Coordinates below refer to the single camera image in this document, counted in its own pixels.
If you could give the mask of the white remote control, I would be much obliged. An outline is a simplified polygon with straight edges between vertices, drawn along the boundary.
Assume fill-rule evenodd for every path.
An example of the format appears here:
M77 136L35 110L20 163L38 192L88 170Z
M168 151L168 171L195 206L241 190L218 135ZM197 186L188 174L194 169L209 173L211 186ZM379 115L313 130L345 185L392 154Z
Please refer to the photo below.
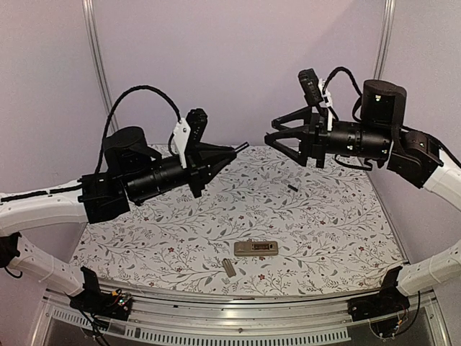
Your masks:
M237 241L234 244L234 255L237 257L277 256L278 244L275 241Z

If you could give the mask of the remote battery cover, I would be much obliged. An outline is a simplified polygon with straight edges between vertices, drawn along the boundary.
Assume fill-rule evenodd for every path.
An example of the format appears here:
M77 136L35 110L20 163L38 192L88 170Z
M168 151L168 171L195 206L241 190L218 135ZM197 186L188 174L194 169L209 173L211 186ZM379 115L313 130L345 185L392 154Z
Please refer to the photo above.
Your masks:
M223 268L225 270L226 275L229 278L232 278L232 277L236 276L236 271L235 271L235 269L233 267L232 262L229 259L227 259L227 258L223 259L222 265L223 265Z

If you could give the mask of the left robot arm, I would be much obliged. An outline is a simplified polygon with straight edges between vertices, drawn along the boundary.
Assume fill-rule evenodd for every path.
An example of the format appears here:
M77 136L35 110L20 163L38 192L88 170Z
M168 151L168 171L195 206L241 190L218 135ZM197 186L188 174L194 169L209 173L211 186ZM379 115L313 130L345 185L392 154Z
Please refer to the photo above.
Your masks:
M198 198L206 185L237 157L237 149L201 142L201 130L179 132L182 153L163 157L148 146L142 128L123 128L103 140L108 170L60 187L1 197L1 266L36 277L67 296L78 296L92 313L107 307L97 278L35 248L23 231L64 223L116 219L177 187Z

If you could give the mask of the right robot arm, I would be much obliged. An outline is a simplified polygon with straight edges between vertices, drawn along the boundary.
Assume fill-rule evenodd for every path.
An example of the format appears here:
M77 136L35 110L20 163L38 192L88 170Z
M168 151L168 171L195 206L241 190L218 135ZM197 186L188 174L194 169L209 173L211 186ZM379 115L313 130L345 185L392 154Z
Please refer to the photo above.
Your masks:
M342 157L361 158L359 169L377 167L396 173L419 189L425 189L455 208L460 207L460 162L437 138L404 126L406 90L383 80L363 83L353 111L354 122L334 120L320 106L321 93L313 82L300 79L307 107L272 121L273 133L266 145L304 167L315 159L324 166L326 155L336 162Z

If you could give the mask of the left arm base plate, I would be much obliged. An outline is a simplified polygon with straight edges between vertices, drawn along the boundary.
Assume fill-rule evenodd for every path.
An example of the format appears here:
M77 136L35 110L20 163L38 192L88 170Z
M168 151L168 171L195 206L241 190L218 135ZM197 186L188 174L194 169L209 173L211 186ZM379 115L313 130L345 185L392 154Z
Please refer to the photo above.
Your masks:
M127 321L133 306L133 297L121 289L111 293L84 290L77 296L69 296L70 307L92 316Z

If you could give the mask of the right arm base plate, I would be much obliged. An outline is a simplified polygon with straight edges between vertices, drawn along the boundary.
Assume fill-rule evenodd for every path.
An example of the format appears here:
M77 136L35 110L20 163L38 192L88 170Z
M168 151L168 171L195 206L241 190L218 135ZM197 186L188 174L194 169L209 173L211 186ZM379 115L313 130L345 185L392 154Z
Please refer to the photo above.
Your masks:
M352 298L347 302L347 312L353 321L373 319L394 314L410 307L408 297L401 293L384 293Z

